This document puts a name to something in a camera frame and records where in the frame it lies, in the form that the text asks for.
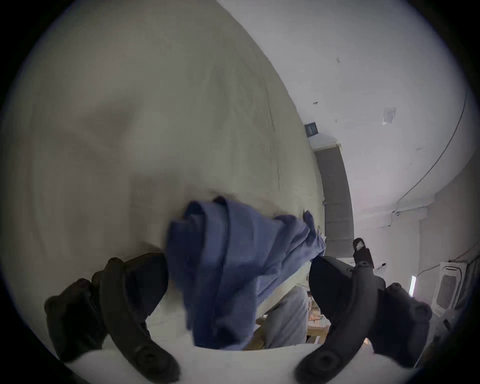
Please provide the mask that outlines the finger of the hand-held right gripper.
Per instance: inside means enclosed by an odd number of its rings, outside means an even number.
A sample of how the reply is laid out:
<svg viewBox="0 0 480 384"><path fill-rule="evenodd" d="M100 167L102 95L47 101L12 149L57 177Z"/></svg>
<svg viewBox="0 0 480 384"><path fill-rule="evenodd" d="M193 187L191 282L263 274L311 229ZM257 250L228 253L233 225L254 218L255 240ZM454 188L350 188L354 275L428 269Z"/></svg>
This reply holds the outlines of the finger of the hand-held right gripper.
<svg viewBox="0 0 480 384"><path fill-rule="evenodd" d="M366 247L365 242L362 238L358 237L353 240L353 259L355 266L360 265L361 263L368 264L372 269L374 268L374 262L370 249Z"/></svg>

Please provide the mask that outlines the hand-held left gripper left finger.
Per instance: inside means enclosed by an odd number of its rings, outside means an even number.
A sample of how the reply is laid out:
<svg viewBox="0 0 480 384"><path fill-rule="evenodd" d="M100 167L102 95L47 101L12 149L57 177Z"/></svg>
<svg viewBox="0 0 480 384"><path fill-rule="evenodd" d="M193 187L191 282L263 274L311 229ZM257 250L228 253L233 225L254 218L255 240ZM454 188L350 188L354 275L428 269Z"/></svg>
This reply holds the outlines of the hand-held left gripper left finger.
<svg viewBox="0 0 480 384"><path fill-rule="evenodd" d="M81 278L44 304L48 334L57 357L72 363L102 349L107 336L129 364L152 383L177 382L177 360L151 338L147 318L169 284L163 253L129 261L111 258L91 280Z"/></svg>

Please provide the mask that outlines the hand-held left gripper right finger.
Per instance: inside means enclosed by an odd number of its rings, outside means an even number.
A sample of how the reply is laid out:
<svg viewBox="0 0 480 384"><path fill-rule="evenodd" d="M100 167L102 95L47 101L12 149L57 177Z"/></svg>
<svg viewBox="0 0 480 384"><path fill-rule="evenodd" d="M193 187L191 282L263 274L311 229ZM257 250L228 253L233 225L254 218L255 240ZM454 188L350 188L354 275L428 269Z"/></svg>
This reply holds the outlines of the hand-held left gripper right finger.
<svg viewBox="0 0 480 384"><path fill-rule="evenodd" d="M375 354L413 368L425 347L432 310L399 284L386 286L372 267L327 256L313 259L309 288L330 322L323 344L295 369L299 383L327 383L353 360L365 339Z"/></svg>

